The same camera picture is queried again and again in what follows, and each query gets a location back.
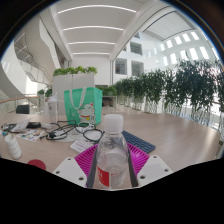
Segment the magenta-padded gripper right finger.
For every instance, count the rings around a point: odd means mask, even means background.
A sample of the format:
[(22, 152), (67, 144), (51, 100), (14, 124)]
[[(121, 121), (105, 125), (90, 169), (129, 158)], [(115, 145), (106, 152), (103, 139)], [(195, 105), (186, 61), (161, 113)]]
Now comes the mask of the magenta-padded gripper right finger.
[(172, 173), (172, 170), (158, 155), (148, 155), (128, 143), (129, 173), (133, 188), (143, 187)]

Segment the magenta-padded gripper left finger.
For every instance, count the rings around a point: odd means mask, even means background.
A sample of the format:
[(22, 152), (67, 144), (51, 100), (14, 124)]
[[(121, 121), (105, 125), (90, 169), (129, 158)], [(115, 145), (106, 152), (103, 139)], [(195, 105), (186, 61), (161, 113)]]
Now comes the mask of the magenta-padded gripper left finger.
[(93, 145), (75, 158), (67, 157), (53, 173), (78, 186), (92, 188), (95, 181), (96, 148)]

